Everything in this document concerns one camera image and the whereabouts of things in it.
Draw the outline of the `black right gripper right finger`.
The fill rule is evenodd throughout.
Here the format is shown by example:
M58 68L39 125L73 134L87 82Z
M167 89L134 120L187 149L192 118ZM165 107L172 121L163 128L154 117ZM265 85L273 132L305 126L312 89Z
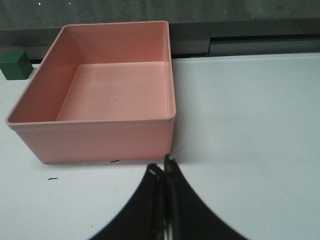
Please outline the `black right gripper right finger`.
M173 240L245 240L197 195L178 163L164 157L165 217Z

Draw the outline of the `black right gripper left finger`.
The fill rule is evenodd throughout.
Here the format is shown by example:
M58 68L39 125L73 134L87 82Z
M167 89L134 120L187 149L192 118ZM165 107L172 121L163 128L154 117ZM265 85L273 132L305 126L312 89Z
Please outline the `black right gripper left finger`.
M155 164L148 164L134 194L122 210L93 240L163 240L164 176Z

